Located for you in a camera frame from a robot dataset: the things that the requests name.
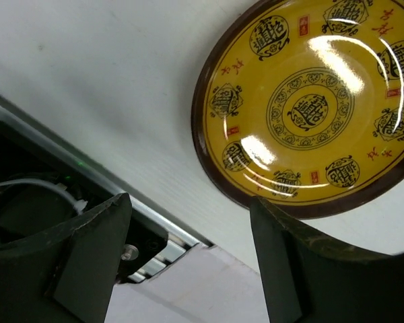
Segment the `yellow patterned plate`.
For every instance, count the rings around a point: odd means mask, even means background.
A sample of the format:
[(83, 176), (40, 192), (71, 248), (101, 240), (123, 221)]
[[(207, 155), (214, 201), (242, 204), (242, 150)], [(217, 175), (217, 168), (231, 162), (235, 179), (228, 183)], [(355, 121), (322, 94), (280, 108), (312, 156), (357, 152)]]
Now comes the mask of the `yellow patterned plate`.
[(404, 180), (404, 1), (257, 1), (222, 35), (191, 111), (217, 189), (299, 219)]

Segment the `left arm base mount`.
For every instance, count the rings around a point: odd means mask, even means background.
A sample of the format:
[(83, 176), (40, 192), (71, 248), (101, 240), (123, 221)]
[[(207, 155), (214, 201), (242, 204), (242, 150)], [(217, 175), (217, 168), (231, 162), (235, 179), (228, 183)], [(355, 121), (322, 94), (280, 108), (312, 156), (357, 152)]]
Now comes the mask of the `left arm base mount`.
[[(52, 153), (0, 121), (0, 246), (48, 229), (112, 197)], [(118, 284), (140, 283), (201, 240), (133, 207)]]

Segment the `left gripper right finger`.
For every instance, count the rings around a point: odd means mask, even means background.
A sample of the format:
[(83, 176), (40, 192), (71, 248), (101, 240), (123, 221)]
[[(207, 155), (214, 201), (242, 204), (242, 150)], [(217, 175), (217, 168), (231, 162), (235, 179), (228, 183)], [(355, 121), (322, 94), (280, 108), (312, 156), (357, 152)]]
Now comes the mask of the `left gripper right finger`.
[(250, 222), (271, 322), (404, 322), (404, 253), (348, 244), (260, 197)]

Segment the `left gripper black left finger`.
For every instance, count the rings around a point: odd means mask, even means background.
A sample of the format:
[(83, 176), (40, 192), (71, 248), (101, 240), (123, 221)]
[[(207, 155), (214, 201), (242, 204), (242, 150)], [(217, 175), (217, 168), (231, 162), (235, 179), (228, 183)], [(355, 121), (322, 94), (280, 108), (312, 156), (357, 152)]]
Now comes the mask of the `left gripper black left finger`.
[(0, 247), (0, 322), (103, 322), (130, 220), (122, 193)]

